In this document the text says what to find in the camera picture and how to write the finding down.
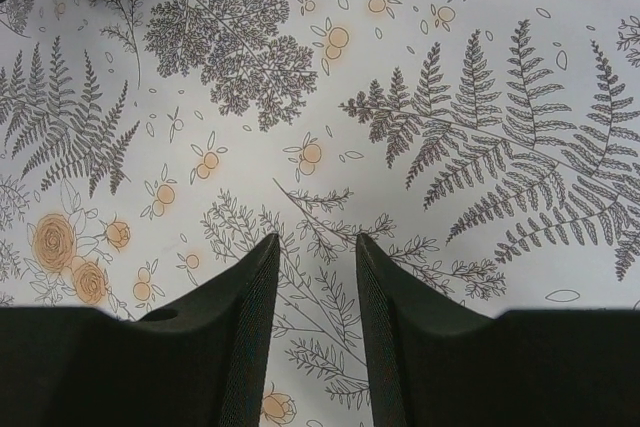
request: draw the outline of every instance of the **orange flower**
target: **orange flower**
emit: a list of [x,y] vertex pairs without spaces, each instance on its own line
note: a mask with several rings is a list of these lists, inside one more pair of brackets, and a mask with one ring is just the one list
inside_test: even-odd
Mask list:
[[104,233],[107,236],[107,242],[118,250],[125,247],[131,240],[131,231],[124,222],[111,222]]
[[76,255],[76,237],[69,221],[49,214],[38,222],[33,236],[33,255],[49,272],[61,272]]
[[85,304],[99,304],[107,295],[104,272],[94,262],[76,257],[72,266],[73,286],[78,298]]
[[291,397],[274,392],[274,388],[271,384],[271,392],[263,397],[261,414],[275,425],[290,424],[296,416],[296,406]]

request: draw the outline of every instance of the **orange berry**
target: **orange berry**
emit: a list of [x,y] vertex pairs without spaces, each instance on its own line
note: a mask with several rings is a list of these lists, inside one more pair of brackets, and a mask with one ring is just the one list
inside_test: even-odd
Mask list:
[[320,162],[322,158],[322,150],[316,144],[307,145],[302,151],[302,157],[307,162],[311,162],[312,164],[317,164]]
[[207,155],[204,156],[204,165],[207,169],[213,170],[220,163],[220,159],[213,152],[207,152]]
[[306,160],[300,162],[298,168],[300,169],[300,173],[302,175],[311,175],[316,171],[315,164],[312,164],[311,162],[308,162]]
[[382,12],[387,7],[386,0],[370,0],[369,1],[369,10],[373,13]]
[[142,267],[138,270],[138,279],[141,282],[149,282],[151,280],[151,272],[146,267]]
[[198,168],[196,169],[196,173],[198,174],[198,177],[200,177],[202,180],[204,180],[204,179],[209,177],[209,174],[211,172],[209,171],[209,169],[207,168],[206,165],[200,164],[198,166]]
[[188,255],[185,261],[187,263],[187,267],[189,267],[190,269],[197,269],[200,265],[200,259],[197,255]]
[[329,32],[329,43],[338,49],[342,49],[349,43],[349,32],[342,27],[335,27]]
[[167,184],[163,184],[158,189],[158,192],[156,193],[156,197],[158,197],[158,200],[160,202],[168,205],[168,204],[172,204],[173,201],[176,199],[176,193],[170,186],[168,186]]
[[162,217],[164,214],[164,204],[159,200],[154,200],[151,208],[153,210],[153,214],[157,217]]
[[138,282],[133,286],[133,296],[142,302],[146,302],[151,297],[151,287],[146,282]]
[[325,55],[329,60],[336,60],[338,57],[340,57],[340,55],[342,55],[342,49],[338,49],[333,45],[329,45],[327,47],[327,50],[325,51]]

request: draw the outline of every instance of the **patterned paper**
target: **patterned paper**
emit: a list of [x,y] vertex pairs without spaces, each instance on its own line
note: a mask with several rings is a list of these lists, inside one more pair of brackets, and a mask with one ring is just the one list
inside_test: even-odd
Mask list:
[[137,319],[278,232],[261,422],[294,427],[372,425],[360,232],[487,315],[635,308],[638,17],[634,0],[9,0],[0,305]]

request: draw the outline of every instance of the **gray fern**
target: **gray fern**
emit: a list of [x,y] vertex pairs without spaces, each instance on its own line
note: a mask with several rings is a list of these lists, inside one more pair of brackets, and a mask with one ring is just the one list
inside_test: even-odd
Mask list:
[[593,96],[597,103],[591,106],[594,112],[587,117],[597,125],[580,126],[583,133],[574,135],[578,142],[570,143],[571,150],[565,149],[562,153],[576,170],[589,177],[614,181],[624,190],[621,183],[626,182],[633,169],[620,157],[638,157],[638,154],[635,149],[614,143],[613,140],[618,138],[640,142],[636,132],[620,125],[640,116],[640,111],[627,109],[633,103],[633,97],[617,99],[625,91],[626,85],[619,83],[600,46],[595,41],[591,42],[591,46],[596,54],[598,89],[602,93]]
[[513,217],[516,207],[524,213],[541,207],[547,211],[554,206],[564,207],[567,190],[558,162],[532,153],[511,153],[509,160],[512,170],[504,174],[502,185],[496,185],[495,192],[481,197],[458,218],[450,229],[447,243],[478,225]]
[[579,185],[573,184],[573,190],[568,192],[564,213],[553,207],[552,217],[540,212],[539,221],[529,217],[526,227],[517,223],[517,235],[507,230],[505,235],[508,243],[498,243],[496,261],[505,263],[513,260],[522,255],[522,252],[530,252],[532,245],[542,247],[542,239],[556,244],[559,238],[562,243],[569,245],[569,234],[580,245],[585,245],[586,240],[598,245],[599,239],[604,237],[611,246],[615,240],[620,239],[623,228],[629,225],[629,214],[620,203],[619,194],[583,177],[578,177],[578,183]]
[[565,104],[548,103],[537,104],[536,99],[564,89],[560,84],[536,85],[538,81],[553,74],[550,69],[538,69],[544,60],[542,57],[531,57],[535,47],[530,47],[529,20],[518,22],[515,36],[511,37],[515,47],[509,50],[513,57],[508,62],[515,65],[508,71],[515,81],[507,85],[515,92],[507,93],[515,105],[507,106],[506,122],[502,124],[505,133],[518,143],[535,149],[538,145],[564,145],[564,141],[553,135],[557,130],[571,130],[576,126],[562,120],[544,120],[545,116],[556,112],[570,112]]
[[502,111],[492,104],[502,92],[491,92],[495,79],[492,70],[487,69],[487,60],[480,46],[480,30],[471,34],[467,44],[460,77],[457,102],[451,102],[451,109],[440,108],[432,111],[433,116],[451,115],[461,125],[479,129],[499,124]]
[[[409,169],[407,187],[428,167],[444,163],[425,195],[427,209],[456,190],[484,184],[490,175],[497,183],[458,215],[447,242],[477,226],[525,214],[526,222],[515,223],[506,231],[506,240],[497,243],[496,261],[511,261],[544,242],[567,245],[604,242],[615,246],[616,275],[622,280],[640,255],[640,162],[626,161],[629,157],[637,158],[636,149],[628,144],[640,142],[640,134],[620,124],[640,116],[640,111],[627,109],[633,98],[621,97],[625,84],[619,82],[608,59],[592,42],[601,93],[594,96],[598,103],[588,118],[599,125],[582,125],[570,142],[553,135],[576,127],[562,120],[546,120],[545,116],[570,109],[564,104],[539,104],[536,100],[563,87],[539,82],[553,72],[538,68],[544,59],[535,56],[535,48],[529,45],[529,21],[520,22],[515,34],[509,62],[516,68],[509,70],[509,74],[516,81],[508,82],[512,105],[507,106],[502,124],[507,136],[485,129],[501,119],[497,107],[485,110],[484,117],[480,115],[481,107],[491,106],[499,94],[490,94],[484,98],[486,104],[482,104],[476,95],[478,90],[473,90],[477,82],[485,82],[483,95],[493,87],[477,32],[467,45],[460,94],[450,107],[434,106],[434,99],[443,102],[448,97],[445,93],[448,86],[441,84],[439,45],[431,49],[412,99],[413,111],[405,109],[423,139]],[[395,78],[401,79],[398,74],[396,69]],[[379,142],[388,140],[390,132],[390,123],[386,122],[390,118],[386,111],[390,109],[385,102],[384,90],[374,80],[368,95],[359,92],[340,108],[359,123],[370,124],[369,137]],[[405,138],[398,155],[410,150],[413,137]],[[624,145],[622,141],[614,143],[614,137],[623,139]],[[562,146],[560,152],[568,163],[540,152],[538,148],[542,145]],[[565,169],[577,174],[577,181],[569,183],[570,187],[563,173]]]
[[86,177],[89,195],[93,196],[98,182],[109,173],[111,193],[115,194],[125,178],[122,172],[125,151],[138,127],[136,123],[116,138],[127,93],[126,82],[115,107],[104,114],[98,104],[103,94],[86,51],[84,89],[79,100],[73,100],[75,91],[67,85],[72,78],[62,57],[60,37],[53,43],[50,65],[47,84],[36,45],[27,81],[22,71],[22,52],[16,58],[10,80],[4,69],[0,71],[0,125],[9,124],[5,146],[13,141],[14,158],[27,147],[37,146],[22,176],[48,165],[41,183],[43,190],[62,178]]
[[9,278],[20,277],[20,257],[19,252],[13,249],[13,244],[6,240],[0,240],[0,282]]

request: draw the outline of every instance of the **fern leaf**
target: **fern leaf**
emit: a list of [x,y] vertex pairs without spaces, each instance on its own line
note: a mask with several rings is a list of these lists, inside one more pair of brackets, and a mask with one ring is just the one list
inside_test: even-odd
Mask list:
[[428,120],[423,124],[423,128],[422,146],[407,173],[407,189],[411,187],[415,178],[424,172],[426,167],[442,161],[443,157],[450,157],[452,150],[458,152],[460,149],[459,141],[468,139],[464,131],[446,121]]
[[125,132],[116,141],[116,143],[113,144],[113,147],[111,148],[110,158],[112,159],[112,161],[111,161],[111,165],[109,166],[109,172],[110,172],[109,189],[112,195],[115,195],[116,191],[118,190],[118,186],[120,185],[120,182],[122,182],[125,179],[125,175],[122,172],[124,155],[127,151],[127,148],[129,147],[129,144],[131,143],[131,140],[133,139],[133,136],[138,130],[139,125],[140,125],[140,122],[136,122],[135,125],[131,129],[129,129],[127,132]]
[[451,86],[441,84],[443,74],[440,73],[439,62],[440,43],[436,42],[422,63],[420,80],[413,96],[413,108],[421,115],[435,115],[435,112],[433,112],[435,105],[451,100],[451,96],[445,94]]
[[570,112],[565,104],[535,105],[534,100],[564,89],[560,84],[534,85],[544,77],[553,74],[550,69],[534,70],[544,59],[535,57],[525,60],[535,52],[535,47],[527,47],[531,37],[529,36],[529,20],[518,23],[516,35],[511,39],[516,44],[509,50],[513,54],[508,62],[516,66],[508,73],[515,77],[515,81],[507,82],[507,85],[515,93],[507,93],[509,99],[515,104],[507,107],[506,122],[502,125],[505,133],[516,142],[527,148],[535,149],[537,145],[564,145],[565,142],[555,135],[538,135],[538,132],[555,132],[557,130],[572,130],[576,126],[571,122],[562,120],[544,120],[545,115],[556,112]]
[[7,128],[7,133],[4,138],[4,146],[7,147],[7,143],[11,136],[22,128],[27,120],[29,109],[25,102],[25,79],[22,72],[22,51],[18,53],[16,61],[13,64],[13,71],[11,73],[11,81],[7,88],[7,94],[9,97],[11,110],[11,121]]
[[506,189],[497,185],[495,193],[489,192],[479,203],[467,209],[451,226],[447,243],[473,227],[487,224],[495,218],[504,218],[504,213],[513,217],[514,204],[525,213],[529,208],[538,211],[540,198],[544,200],[543,205],[547,211],[555,206],[564,206],[566,188],[562,175],[557,170],[559,164],[540,163],[538,157],[522,154],[514,155],[513,159],[516,162],[510,167],[517,171],[509,171],[502,178]]
[[490,78],[493,71],[487,70],[487,61],[480,45],[480,31],[471,34],[467,43],[465,59],[463,61],[462,75],[458,87],[460,93],[456,94],[457,102],[451,102],[451,110],[433,111],[433,115],[448,113],[453,119],[466,127],[479,128],[499,124],[498,115],[502,111],[491,104],[502,92],[490,92],[495,83]]
[[586,238],[593,245],[598,245],[598,229],[595,221],[602,228],[605,240],[609,245],[613,244],[614,238],[619,239],[621,235],[624,236],[624,231],[622,231],[623,222],[620,221],[620,216],[627,216],[628,214],[626,214],[626,209],[618,202],[617,194],[612,191],[606,192],[605,197],[607,199],[613,198],[607,205],[596,194],[588,190],[591,186],[590,182],[579,178],[579,183],[581,185],[573,184],[574,191],[569,191],[568,193],[570,202],[565,204],[565,211],[569,215],[569,219],[554,207],[552,211],[555,222],[544,213],[540,213],[539,216],[544,224],[543,226],[538,225],[531,217],[527,222],[528,229],[522,227],[521,224],[516,224],[516,231],[519,237],[507,231],[505,235],[509,243],[500,242],[497,244],[497,249],[495,250],[496,261],[505,263],[521,255],[521,250],[528,251],[527,241],[531,241],[531,243],[540,247],[537,241],[541,238],[541,234],[552,244],[556,243],[555,235],[557,234],[565,245],[569,245],[570,240],[566,233],[566,227],[569,228],[580,245],[586,244],[585,233]]
[[409,150],[409,144],[413,142],[414,135],[420,135],[421,121],[419,117],[402,110],[411,105],[408,100],[409,94],[406,92],[404,78],[400,68],[396,67],[391,78],[391,87],[387,95],[387,107],[389,115],[377,123],[377,115],[372,122],[371,132],[374,132],[374,125],[387,137],[387,165],[393,166],[394,160],[404,152]]
[[[479,145],[464,143],[465,152],[461,152],[462,159],[453,159],[452,164],[445,164],[447,171],[440,172],[440,176],[434,179],[430,189],[424,198],[425,208],[429,208],[436,201],[453,194],[458,189],[474,186],[473,179],[484,183],[483,171],[489,172],[494,179],[498,178],[498,172],[504,172],[506,165],[502,158],[502,151],[511,157],[511,149],[508,142],[492,137],[479,137],[472,135],[471,139]],[[412,177],[407,177],[407,188]]]
[[13,146],[11,157],[21,152],[26,146],[37,142],[45,136],[49,127],[49,112],[42,106],[46,104],[44,91],[44,69],[40,58],[40,46],[36,44],[31,60],[31,72],[25,91],[26,115],[18,138]]
[[605,57],[600,46],[595,41],[591,41],[591,47],[596,56],[596,70],[599,72],[596,76],[599,81],[597,82],[598,90],[604,93],[593,96],[597,103],[592,105],[591,109],[595,112],[588,114],[587,117],[604,126],[604,130],[592,126],[581,126],[580,130],[586,135],[575,134],[574,138],[579,143],[569,143],[568,147],[572,151],[565,149],[562,153],[576,169],[585,175],[623,183],[625,177],[611,170],[631,172],[631,165],[614,157],[637,157],[637,153],[634,149],[612,143],[611,139],[619,137],[640,142],[640,136],[634,131],[615,125],[632,120],[640,115],[640,111],[623,110],[633,103],[633,97],[616,99],[624,92],[626,86],[624,83],[619,83],[618,76],[613,74],[609,59]]

